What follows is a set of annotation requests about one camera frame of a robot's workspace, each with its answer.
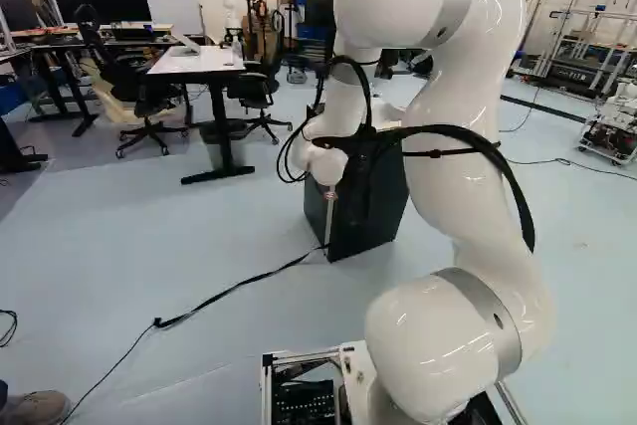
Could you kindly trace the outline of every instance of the concrete floor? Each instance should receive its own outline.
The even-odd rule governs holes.
[[[405,105],[421,83],[396,76],[378,89]],[[535,89],[507,81],[505,93],[531,100]],[[291,86],[282,78],[272,115],[299,124],[313,98],[313,80]],[[536,100],[592,112],[556,93],[542,91]],[[228,111],[243,114],[236,105]],[[24,113],[9,118],[20,144],[32,143],[52,160],[46,170],[11,176],[10,186],[0,188],[0,308],[20,315],[13,342],[0,351],[0,377],[15,393],[58,388],[77,400],[153,318],[180,314],[317,244],[303,215],[303,187],[279,181],[279,148],[258,132],[245,144],[256,174],[183,187],[180,177],[209,168],[196,133],[171,138],[170,156],[145,143],[118,161],[116,134],[105,121],[71,138],[73,124],[27,124]],[[502,103],[502,129],[526,113]],[[207,94],[196,101],[196,114],[210,116]],[[563,156],[615,171],[574,149],[579,129],[534,111],[521,130],[502,135],[502,151],[514,160]],[[624,172],[637,173],[631,169]],[[630,350],[637,339],[630,325],[636,185],[558,164],[514,170],[531,206],[536,255],[558,317],[551,346],[508,384],[530,424],[630,423],[637,418]],[[393,244],[336,264],[314,253],[175,329],[153,331],[74,423],[256,424],[261,353],[361,339],[374,297],[451,260],[449,240],[409,203]],[[5,324],[0,318],[0,330]]]

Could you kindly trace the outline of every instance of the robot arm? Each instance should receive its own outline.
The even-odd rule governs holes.
[[[430,81],[402,125],[454,124],[493,142],[503,78],[524,32],[524,6],[524,0],[334,0],[334,52],[372,75],[369,63],[381,48],[433,49]],[[350,136],[364,115],[352,68],[336,66],[324,113],[295,140],[293,162],[318,182],[335,185],[347,156],[311,140]],[[420,133],[402,146],[427,151],[467,145]],[[376,299],[365,339],[393,401],[412,419],[430,423],[454,416],[544,346],[553,311],[494,165],[479,153],[404,162],[419,214],[453,240],[454,266]]]

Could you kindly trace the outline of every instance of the black box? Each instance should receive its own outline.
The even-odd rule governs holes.
[[[402,149],[391,147],[375,165],[371,153],[350,158],[332,190],[306,179],[304,211],[320,243],[329,243],[330,262],[393,241],[398,232],[409,197]]]

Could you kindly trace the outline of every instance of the black office chair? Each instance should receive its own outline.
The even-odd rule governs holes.
[[[272,144],[279,144],[279,139],[270,129],[270,125],[287,126],[288,131],[292,131],[293,127],[289,121],[279,121],[272,119],[272,116],[265,113],[265,110],[274,104],[272,94],[279,89],[279,82],[275,76],[281,69],[281,61],[283,59],[283,43],[284,43],[284,25],[283,15],[279,11],[275,11],[272,15],[273,27],[279,32],[275,53],[272,60],[268,60],[266,55],[266,35],[265,35],[265,19],[262,19],[262,27],[264,30],[263,43],[264,55],[260,63],[246,63],[247,73],[241,74],[237,80],[228,86],[228,98],[239,99],[239,103],[245,109],[252,108],[259,110],[258,118],[246,119],[250,125],[248,132],[261,127],[272,139]]]
[[[163,121],[151,123],[149,117],[163,109],[173,107],[169,99],[181,97],[184,92],[172,85],[145,85],[144,77],[151,65],[144,57],[114,57],[106,48],[100,35],[100,21],[93,6],[81,5],[75,17],[84,43],[100,70],[102,78],[112,84],[110,93],[121,102],[135,103],[135,116],[143,118],[143,126],[129,130],[123,129],[119,133],[120,141],[125,141],[129,136],[132,138],[117,148],[115,152],[117,158],[122,159],[125,149],[139,143],[147,136],[159,144],[161,154],[164,156],[170,154],[168,146],[158,134],[179,132],[186,137],[188,127],[164,126]]]

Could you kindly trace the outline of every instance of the shoe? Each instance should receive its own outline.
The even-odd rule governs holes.
[[[55,390],[9,396],[0,410],[0,425],[56,425],[71,409],[71,400]]]

